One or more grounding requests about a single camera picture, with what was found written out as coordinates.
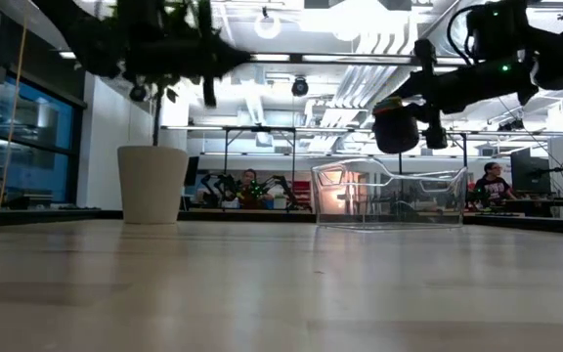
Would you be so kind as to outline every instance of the white planter pot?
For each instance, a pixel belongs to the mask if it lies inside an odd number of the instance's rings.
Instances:
[[[188,161],[188,154],[178,149],[120,147],[118,173],[125,223],[175,223]]]

